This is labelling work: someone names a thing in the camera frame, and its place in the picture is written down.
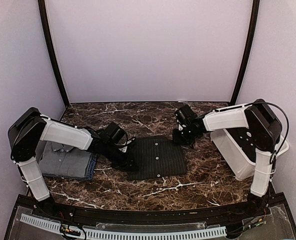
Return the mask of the black pinstriped long sleeve shirt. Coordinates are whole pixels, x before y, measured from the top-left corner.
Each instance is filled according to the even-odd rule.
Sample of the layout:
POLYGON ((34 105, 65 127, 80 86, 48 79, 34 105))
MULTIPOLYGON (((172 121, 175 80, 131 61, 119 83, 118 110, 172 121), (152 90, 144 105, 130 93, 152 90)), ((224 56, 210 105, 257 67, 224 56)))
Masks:
POLYGON ((131 151, 139 170, 128 173, 130 181, 181 176, 187 173, 182 147, 166 136, 137 138, 131 151))

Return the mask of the grey button shirt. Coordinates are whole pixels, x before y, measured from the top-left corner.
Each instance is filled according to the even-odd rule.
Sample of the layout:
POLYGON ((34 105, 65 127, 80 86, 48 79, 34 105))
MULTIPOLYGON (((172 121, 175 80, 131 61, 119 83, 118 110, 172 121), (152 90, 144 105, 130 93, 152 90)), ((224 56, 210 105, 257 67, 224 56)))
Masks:
POLYGON ((91 152, 48 141, 39 168, 44 177, 85 180, 91 152))

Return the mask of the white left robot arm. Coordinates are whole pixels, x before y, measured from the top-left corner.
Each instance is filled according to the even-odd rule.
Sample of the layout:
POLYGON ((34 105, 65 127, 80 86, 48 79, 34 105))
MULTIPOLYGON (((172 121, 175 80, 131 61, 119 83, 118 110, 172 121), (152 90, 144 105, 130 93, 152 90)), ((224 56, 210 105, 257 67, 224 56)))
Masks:
POLYGON ((36 149, 40 141, 54 142, 82 151, 100 154, 106 157, 114 169, 123 172, 139 170, 130 149, 135 144, 135 137, 127 138, 123 145, 119 141, 127 133, 116 123, 93 130, 90 127, 77 127, 54 120, 29 108, 8 130, 10 158, 18 166, 33 197, 40 202, 39 210, 48 218, 55 218, 58 206, 50 199, 51 194, 37 163, 36 149))

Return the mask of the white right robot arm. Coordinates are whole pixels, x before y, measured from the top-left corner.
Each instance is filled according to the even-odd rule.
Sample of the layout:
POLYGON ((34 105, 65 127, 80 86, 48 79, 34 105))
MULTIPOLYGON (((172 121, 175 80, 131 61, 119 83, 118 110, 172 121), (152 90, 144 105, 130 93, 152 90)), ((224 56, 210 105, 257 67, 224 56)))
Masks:
POLYGON ((172 131, 172 140, 192 148, 197 138, 209 133, 235 178, 252 177, 250 193, 262 197, 276 171, 277 157, 289 149, 282 123, 271 107, 272 103, 257 99, 197 116, 184 105, 174 113, 178 128, 172 131))

